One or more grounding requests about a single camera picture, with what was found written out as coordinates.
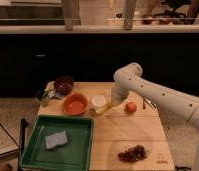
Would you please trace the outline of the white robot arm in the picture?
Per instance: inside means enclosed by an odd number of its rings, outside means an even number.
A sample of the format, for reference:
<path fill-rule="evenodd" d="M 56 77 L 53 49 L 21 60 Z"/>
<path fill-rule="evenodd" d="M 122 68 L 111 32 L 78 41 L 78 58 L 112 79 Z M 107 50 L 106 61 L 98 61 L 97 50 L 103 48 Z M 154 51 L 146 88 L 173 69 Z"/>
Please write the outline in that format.
<path fill-rule="evenodd" d="M 114 72 L 114 85 L 111 89 L 113 106 L 121 104 L 135 92 L 184 118 L 199 130 L 199 97 L 189 95 L 142 78 L 142 67 L 138 63 L 130 63 Z M 199 141 L 192 171 L 199 171 Z"/>

